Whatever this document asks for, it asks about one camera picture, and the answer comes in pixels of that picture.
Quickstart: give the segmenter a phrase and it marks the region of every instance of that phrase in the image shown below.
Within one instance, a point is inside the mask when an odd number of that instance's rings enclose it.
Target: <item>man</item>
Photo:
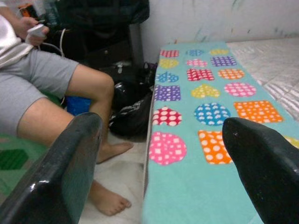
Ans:
[[[101,116],[104,122],[98,162],[129,150],[131,143],[110,145],[107,142],[114,94],[112,78],[72,60],[34,49],[43,38],[31,36],[31,44],[22,43],[27,30],[37,24],[33,18],[17,18],[0,1],[0,133],[49,146],[73,116],[40,92],[46,91],[58,97],[79,96],[92,100],[90,111]],[[48,31],[47,27],[43,29],[45,35]],[[131,206],[127,199],[96,181],[92,183],[89,196],[97,209],[109,216]]]

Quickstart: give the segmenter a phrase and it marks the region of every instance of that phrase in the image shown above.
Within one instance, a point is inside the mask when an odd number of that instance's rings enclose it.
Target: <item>hand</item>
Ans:
[[[25,40],[26,36],[27,36],[27,30],[29,30],[30,28],[33,28],[37,24],[38,24],[38,21],[36,21],[34,18],[22,17],[20,19],[18,27],[15,29],[15,32],[20,38]],[[47,35],[47,33],[49,32],[49,28],[44,27],[42,32],[43,32],[43,34]],[[29,38],[29,42],[34,46],[39,46],[45,39],[46,39],[46,37],[43,38],[43,37],[38,37],[38,36],[32,35]]]

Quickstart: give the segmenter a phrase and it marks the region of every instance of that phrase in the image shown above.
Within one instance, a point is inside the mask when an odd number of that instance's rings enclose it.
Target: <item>white shirt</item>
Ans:
[[[0,7],[6,7],[6,4],[0,1]],[[32,48],[31,44],[21,42],[10,23],[0,15],[0,69],[18,62]]]

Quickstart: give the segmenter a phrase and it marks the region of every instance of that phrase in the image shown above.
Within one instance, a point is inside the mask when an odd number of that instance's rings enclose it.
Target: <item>bare foot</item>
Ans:
[[[97,164],[125,153],[133,146],[134,144],[131,142],[123,142],[115,145],[109,145],[106,143],[99,150]]]
[[[95,207],[107,216],[113,216],[131,207],[130,201],[104,188],[96,181],[93,181],[89,197]]]

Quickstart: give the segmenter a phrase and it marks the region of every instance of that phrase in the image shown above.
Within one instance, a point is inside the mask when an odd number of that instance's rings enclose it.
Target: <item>polka dot pattern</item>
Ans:
[[[167,71],[163,74],[158,74],[156,80],[161,83],[165,83],[165,82],[174,83],[178,81],[178,76],[171,74],[170,72]]]
[[[187,71],[189,81],[199,81],[206,79],[208,81],[214,80],[214,76],[210,69],[198,70],[198,69],[189,69]]]
[[[160,59],[159,66],[164,69],[171,69],[177,67],[179,64],[178,60],[175,59]]]
[[[234,97],[252,97],[256,93],[256,88],[247,83],[229,83],[224,89]]]
[[[295,146],[296,148],[299,149],[299,140],[298,139],[295,139],[295,138],[291,138],[291,137],[288,137],[288,136],[284,136],[285,139],[290,142],[293,146]]]
[[[226,118],[230,117],[229,110],[218,104],[202,104],[194,111],[196,119],[205,125],[219,126],[222,125]]]
[[[202,61],[200,59],[193,59],[193,60],[188,60],[186,62],[187,65],[192,66],[192,67],[206,67],[207,62]]]
[[[199,49],[191,49],[186,52],[186,54],[190,56],[201,56],[203,53],[204,51]]]
[[[191,96],[195,98],[219,97],[220,91],[207,84],[202,84],[201,86],[191,91]]]
[[[179,51],[178,50],[161,50],[160,55],[164,56],[164,57],[178,57]]]
[[[224,147],[222,132],[200,130],[198,136],[207,163],[219,165],[233,162]]]
[[[213,49],[210,51],[211,55],[227,55],[228,53],[228,49]]]
[[[184,141],[177,135],[154,132],[149,146],[149,158],[154,162],[166,166],[182,161],[187,154]]]
[[[182,121],[182,114],[174,111],[167,106],[154,111],[153,115],[153,125],[166,124],[169,126],[179,125]]]
[[[171,85],[171,86],[156,85],[154,100],[179,101],[181,100],[180,87],[178,85]]]
[[[240,118],[257,123],[275,123],[284,120],[274,106],[267,100],[235,102],[234,106]]]
[[[218,75],[221,78],[235,80],[243,78],[245,76],[245,72],[241,69],[221,69],[219,70]]]
[[[212,57],[211,61],[215,67],[237,65],[237,61],[231,56]]]

